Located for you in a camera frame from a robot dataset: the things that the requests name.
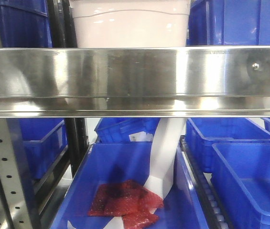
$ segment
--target white bucket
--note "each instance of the white bucket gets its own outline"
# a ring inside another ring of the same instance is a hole
[[[79,48],[182,47],[190,0],[71,0]]]

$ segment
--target metal rail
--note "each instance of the metal rail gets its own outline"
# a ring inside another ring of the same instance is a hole
[[[0,49],[0,117],[270,116],[270,46]]]

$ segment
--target white plastic piece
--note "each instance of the white plastic piece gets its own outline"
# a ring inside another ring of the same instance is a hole
[[[144,186],[163,199],[173,185],[175,153],[185,122],[185,118],[161,118],[155,132],[151,148],[150,175]],[[122,218],[114,217],[104,229],[123,229]]]

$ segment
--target white label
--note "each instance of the white label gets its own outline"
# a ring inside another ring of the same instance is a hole
[[[153,140],[152,134],[147,134],[144,131],[129,135],[131,142],[150,142]]]

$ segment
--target bolt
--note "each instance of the bolt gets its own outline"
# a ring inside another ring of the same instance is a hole
[[[257,71],[259,70],[260,66],[258,63],[253,63],[252,68],[254,69],[254,71]]]

